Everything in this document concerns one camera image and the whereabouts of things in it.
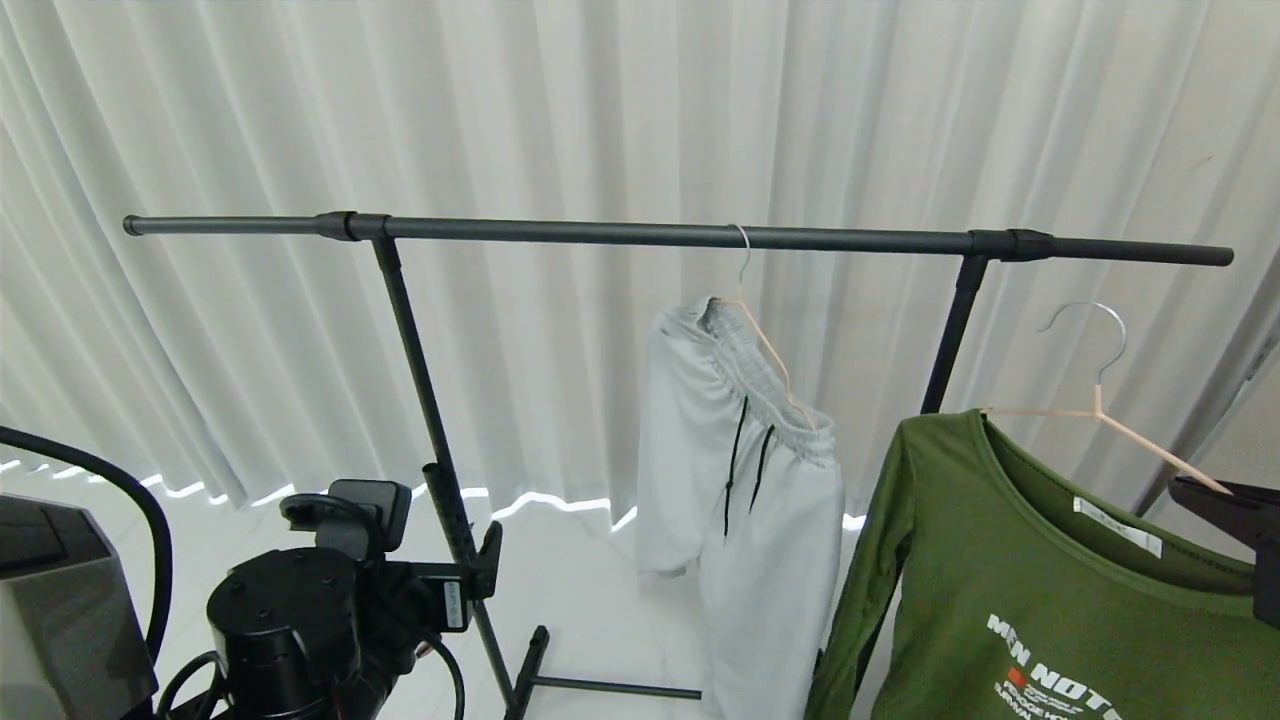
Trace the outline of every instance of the metal hanger hook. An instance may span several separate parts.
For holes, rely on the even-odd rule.
[[[1112,355],[1110,360],[1107,360],[1106,363],[1102,364],[1101,368],[1098,368],[1097,379],[1094,382],[1096,382],[1096,384],[1101,386],[1102,384],[1102,373],[1105,373],[1107,370],[1107,368],[1110,368],[1111,365],[1115,365],[1116,360],[1119,360],[1120,356],[1124,355],[1125,348],[1129,347],[1129,328],[1125,327],[1124,318],[1120,316],[1120,313],[1116,313],[1111,307],[1107,307],[1106,305],[1103,305],[1101,302],[1094,302],[1092,300],[1076,300],[1074,302],[1064,302],[1062,305],[1060,305],[1059,309],[1053,313],[1053,316],[1050,318],[1047,323],[1044,323],[1044,327],[1043,328],[1037,328],[1036,332],[1042,333],[1042,332],[1050,329],[1051,327],[1053,327],[1053,320],[1056,320],[1057,316],[1062,314],[1062,310],[1066,310],[1068,307],[1071,307],[1073,305],[1092,305],[1094,307],[1101,307],[1102,310],[1106,310],[1108,315],[1111,315],[1112,318],[1115,318],[1116,324],[1120,325],[1120,347],[1116,348],[1116,354]]]
[[[746,259],[742,260],[742,266],[739,268],[737,270],[737,284],[741,286],[742,278],[746,275],[746,266],[751,264],[751,238],[746,236],[746,231],[742,229],[742,225],[730,225],[730,227],[741,233],[742,242],[746,243]]]

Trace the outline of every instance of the clothes rack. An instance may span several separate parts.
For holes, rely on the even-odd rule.
[[[404,286],[396,241],[398,238],[429,238],[666,247],[740,249],[742,246],[742,236],[735,225],[396,218],[356,211],[333,211],[315,217],[141,218],[128,215],[123,224],[124,231],[132,236],[317,234],[339,241],[371,242],[387,286],[392,311],[396,315],[401,341],[404,345],[404,354],[426,420],[431,446],[435,450],[435,462],[426,465],[422,471],[453,560],[463,566],[475,561],[476,546],[471,536],[466,507],[462,505],[453,457],[444,434],[444,421],[440,418],[435,391],[431,387],[431,377],[428,372],[421,338]],[[960,351],[974,300],[982,288],[983,275],[991,261],[1020,263],[1050,258],[1080,258],[1226,266],[1234,259],[1234,252],[1229,247],[1059,238],[1030,229],[969,232],[769,227],[748,227],[745,229],[750,233],[753,249],[959,255],[963,258],[960,272],[956,275],[951,309],[947,313],[947,322],[942,331],[924,402],[920,407],[922,414],[937,413],[942,406],[942,397]],[[512,683],[484,601],[476,601],[472,610],[498,688],[502,692],[506,720],[522,720],[525,717],[535,687],[687,700],[701,697],[701,692],[694,689],[543,675],[543,656],[550,642],[550,633],[544,625],[539,625],[534,630],[525,661],[516,675],[516,682]]]

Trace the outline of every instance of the green shirt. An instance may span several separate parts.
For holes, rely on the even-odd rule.
[[[867,518],[809,720],[849,717],[900,573],[873,719],[1280,717],[1253,566],[1082,492],[979,410],[904,421]]]

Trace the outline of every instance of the curtain fold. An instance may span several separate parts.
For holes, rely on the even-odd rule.
[[[946,409],[1193,409],[1271,264],[1280,6],[1062,3],[0,4],[0,411],[241,505],[416,486],[425,424],[369,247],[128,237],[120,219],[300,214],[737,223],[1228,245],[1229,269],[995,264]],[[733,295],[724,250],[402,241],[465,487],[634,503],[646,336]],[[860,514],[918,411],[959,260],[756,251],[745,295],[833,416]],[[1158,461],[1002,419],[1130,505]]]

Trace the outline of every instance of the light gray sweatpants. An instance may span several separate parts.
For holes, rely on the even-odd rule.
[[[844,486],[831,419],[786,398],[741,310],[663,310],[643,393],[636,556],[641,573],[698,562],[710,679],[704,708],[792,720],[827,626]]]

